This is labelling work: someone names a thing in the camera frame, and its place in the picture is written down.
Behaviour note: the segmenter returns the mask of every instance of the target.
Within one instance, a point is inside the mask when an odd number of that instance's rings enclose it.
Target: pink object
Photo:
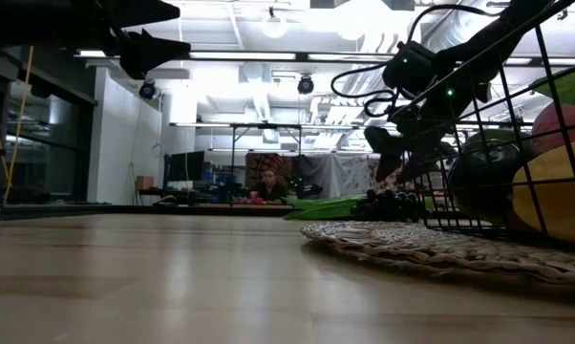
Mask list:
[[[575,125],[575,106],[562,104],[562,112],[564,114],[565,125]],[[559,121],[557,112],[555,111],[555,104],[551,103],[545,107],[536,117],[536,120],[534,120],[532,135],[538,135],[556,129],[559,129]],[[570,141],[575,142],[575,129],[568,130],[567,133],[570,136]],[[532,139],[532,149],[534,153],[538,155],[563,145],[564,137],[562,133],[549,134]]]

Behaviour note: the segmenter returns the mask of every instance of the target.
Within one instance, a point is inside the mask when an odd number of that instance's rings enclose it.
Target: black cable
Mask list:
[[[439,10],[457,10],[457,11],[468,11],[474,14],[479,14],[479,15],[484,15],[484,16],[489,16],[489,17],[495,17],[500,15],[500,13],[490,13],[487,11],[483,11],[477,8],[473,8],[473,7],[469,7],[469,6],[463,6],[463,5],[436,5],[436,6],[432,6],[426,10],[424,10],[422,13],[420,13],[417,18],[415,19],[415,21],[413,22],[413,25],[411,26],[411,31],[409,32],[409,36],[408,39],[406,41],[406,43],[410,42],[411,40],[413,40],[413,34],[415,34],[415,28],[416,26],[419,24],[419,21],[421,21],[421,19],[423,18],[424,15],[430,13],[431,11],[439,11]],[[390,62],[392,62],[391,60],[387,60],[385,62],[376,64],[374,66],[371,67],[364,67],[364,68],[358,68],[352,71],[347,71],[344,73],[341,73],[337,76],[335,76],[332,81],[330,82],[330,88],[332,89],[332,91],[340,96],[340,97],[345,97],[345,98],[351,98],[351,99],[355,99],[355,98],[361,98],[361,97],[370,97],[370,96],[374,96],[374,95],[380,95],[380,94],[389,94],[392,96],[392,98],[376,98],[376,99],[370,99],[368,101],[366,101],[366,103],[364,104],[364,112],[366,113],[366,115],[368,115],[369,117],[372,118],[380,118],[383,117],[385,115],[387,115],[386,113],[383,114],[373,114],[370,112],[370,110],[368,109],[368,107],[375,103],[375,102],[382,102],[382,101],[391,101],[392,102],[392,106],[395,106],[395,103],[397,101],[397,96],[402,94],[403,91],[401,89],[398,88],[398,90],[396,92],[391,91],[391,90],[378,90],[378,91],[372,91],[372,92],[368,92],[367,94],[361,94],[361,95],[347,95],[344,93],[339,92],[336,87],[334,86],[334,84],[336,83],[336,81],[342,77],[348,76],[348,75],[354,75],[354,74],[360,74],[360,73],[366,73],[366,72],[371,72],[377,69],[381,69],[385,66],[387,66],[388,64],[390,64]]]

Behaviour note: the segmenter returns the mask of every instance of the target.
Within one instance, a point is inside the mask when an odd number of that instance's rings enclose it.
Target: wire basket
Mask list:
[[[541,30],[544,21],[574,2],[557,1],[394,114],[394,118],[406,117],[404,114],[422,103],[417,119],[410,119],[411,124],[416,125],[412,140],[415,145],[432,142],[436,146],[434,153],[426,156],[415,157],[409,153],[409,160],[436,167],[436,170],[427,168],[427,172],[415,178],[420,199],[425,203],[426,199],[432,198],[434,211],[439,214],[437,218],[425,221],[428,228],[530,242],[575,243],[575,234],[571,232],[575,226],[575,140],[571,138],[575,123],[566,120],[556,85],[561,78],[575,73],[575,67],[552,73]],[[511,90],[500,47],[531,30],[541,52],[541,56],[532,61],[542,64],[546,78],[529,87]],[[477,70],[483,63],[486,66],[497,64],[502,90],[496,94],[500,99],[481,104],[477,102],[481,85]],[[548,109],[555,113],[556,127],[537,133],[532,129],[533,122],[520,119],[513,101],[544,85],[552,97]],[[499,120],[485,115],[485,110],[502,103],[507,110],[505,118]],[[471,106],[472,111],[463,112],[467,106]],[[559,147],[541,154],[534,152],[534,142],[551,139],[559,141]],[[447,154],[440,146],[443,141],[453,141],[455,152]],[[562,152],[565,164],[538,163],[552,158],[555,151]],[[553,172],[555,167],[568,171],[568,175],[558,178]],[[434,174],[441,175],[441,185],[431,182]],[[552,192],[556,192],[557,199],[550,202],[549,193]],[[568,194],[572,195],[570,202],[561,204],[561,199]],[[560,228],[558,224],[562,221],[564,224]]]

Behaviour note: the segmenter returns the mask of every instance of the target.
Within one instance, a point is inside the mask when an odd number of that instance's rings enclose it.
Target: black metal basket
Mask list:
[[[410,105],[404,107],[400,111],[396,112],[396,114],[394,114],[395,116],[400,116],[401,112],[409,112],[410,109],[417,106],[417,104],[422,102],[424,99],[427,99],[426,101],[430,101],[430,98],[441,97],[440,95],[443,94],[446,97],[465,97],[464,95],[468,95],[468,103],[473,104],[474,107],[474,111],[469,111],[464,114],[452,113],[450,118],[439,118],[438,116],[431,116],[426,118],[420,114],[418,120],[416,121],[418,130],[417,134],[413,136],[413,140],[424,141],[429,140],[430,136],[433,136],[434,142],[440,142],[442,138],[454,138],[455,143],[457,144],[457,147],[455,147],[457,152],[453,155],[447,156],[445,154],[442,156],[440,154],[442,149],[441,147],[438,147],[435,153],[433,153],[433,156],[427,156],[424,161],[419,162],[423,165],[429,166],[430,164],[435,164],[438,166],[436,172],[431,172],[428,170],[423,175],[417,177],[415,180],[417,182],[415,184],[417,185],[417,193],[419,197],[424,202],[432,198],[434,210],[437,214],[441,214],[441,216],[438,218],[426,220],[425,225],[428,228],[457,231],[466,234],[488,235],[509,239],[554,242],[548,233],[547,222],[550,218],[550,215],[544,214],[539,193],[541,192],[541,184],[561,183],[562,185],[575,185],[575,153],[573,149],[574,142],[570,141],[569,136],[570,130],[575,130],[575,125],[566,125],[564,113],[562,110],[562,103],[556,88],[556,80],[575,73],[575,67],[562,70],[556,74],[551,72],[551,66],[546,52],[546,47],[544,45],[543,32],[540,25],[545,20],[554,17],[559,12],[562,12],[574,2],[575,0],[557,1],[546,11],[532,18],[528,23],[505,36],[504,39],[489,47],[485,52],[462,64],[453,73],[444,77],[440,82],[413,100]],[[515,37],[519,39],[519,37],[531,30],[535,31],[536,37],[538,38],[538,44],[542,55],[540,58],[538,58],[538,60],[543,64],[546,79],[537,81],[531,84],[529,87],[522,88],[519,89],[519,91],[511,93],[506,81],[506,73],[502,66],[503,61],[500,55],[499,47],[503,43],[509,42],[511,39],[514,40]],[[498,63],[498,75],[501,79],[504,97],[499,100],[480,105],[477,103],[475,98],[475,84],[477,81],[476,76],[473,76],[472,72],[476,67],[471,67],[477,66],[478,61],[482,60],[484,60],[485,63],[489,63],[489,61],[494,59],[490,58],[490,56],[497,57],[495,60]],[[470,78],[468,82],[468,90],[463,87],[461,89],[456,89],[455,85],[458,78],[462,85],[464,84],[464,78]],[[532,126],[532,123],[524,123],[519,121],[519,118],[515,114],[515,110],[513,108],[513,98],[531,92],[534,89],[543,86],[544,84],[548,85],[548,89],[552,95],[554,111],[557,113],[557,121],[559,126],[555,130],[547,131],[538,135],[526,135],[528,129]],[[443,109],[450,108],[451,112],[453,112],[453,107],[451,104],[453,104],[455,101],[456,100],[452,99],[446,100],[445,105],[449,106],[445,106]],[[507,115],[509,116],[509,121],[494,122],[489,120],[481,120],[482,111],[502,103],[506,105],[508,110]],[[464,146],[464,142],[460,141],[459,135],[461,135],[460,132],[462,132],[460,127],[464,123],[469,123],[478,131],[478,144]],[[493,139],[485,137],[485,134],[488,133],[490,126],[493,125],[502,125],[511,128],[509,130],[512,130],[513,140],[494,141]],[[532,139],[540,139],[550,135],[562,136],[573,176],[572,178],[534,181],[532,179],[530,166],[527,163],[530,157],[527,156],[525,148],[531,143]],[[513,159],[512,162],[516,161],[519,169],[524,171],[525,178],[523,182],[513,183],[512,177],[509,180],[506,178],[502,180],[501,175],[504,173],[507,174],[510,172],[513,173],[514,176],[515,170],[511,169],[516,168],[515,165],[510,164],[507,164],[505,168],[501,164],[493,164],[494,161],[500,161],[497,160],[497,158],[502,157],[502,154],[504,154],[504,156],[508,154],[516,154],[515,159]],[[459,163],[471,161],[475,155],[478,155],[478,161],[485,161],[486,165],[477,165],[475,168],[472,165],[466,164],[466,167],[460,168],[459,173],[462,174],[462,180],[467,182],[453,183],[451,178],[454,176],[454,173],[457,173],[456,166],[458,166]],[[448,160],[453,161],[453,164],[447,164],[446,162]],[[434,186],[432,184],[431,180],[434,173],[441,175],[441,186]],[[497,178],[487,178],[487,182],[483,183],[480,180],[480,176],[483,175],[491,175]],[[535,209],[536,218],[539,222],[535,226],[537,230],[529,232],[525,231],[526,234],[523,234],[522,229],[527,226],[524,226],[524,223],[519,223],[519,217],[515,215],[511,206],[512,191],[515,189],[515,187],[526,187],[525,190],[529,190],[529,194],[533,203],[532,206]],[[485,209],[476,204],[476,197],[478,195],[485,195],[490,193],[493,194],[494,192],[501,195],[501,193],[505,191],[508,193],[508,198],[493,201],[497,202],[498,204],[496,205],[498,208],[503,210],[496,211],[497,218],[493,221],[490,221],[488,216],[483,214]],[[464,201],[459,198],[459,195],[464,194],[470,195],[471,200],[475,201],[471,204],[465,204]],[[461,209],[462,207],[469,207],[467,214],[464,214],[464,211],[462,211],[464,209]]]

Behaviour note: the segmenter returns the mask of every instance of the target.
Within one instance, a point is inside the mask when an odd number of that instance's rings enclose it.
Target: security camera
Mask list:
[[[154,80],[145,80],[138,89],[138,94],[143,99],[155,99],[160,95],[159,89],[156,88]]]
[[[298,82],[298,93],[301,95],[308,95],[313,92],[313,88],[313,80],[310,78],[310,75],[302,75]]]

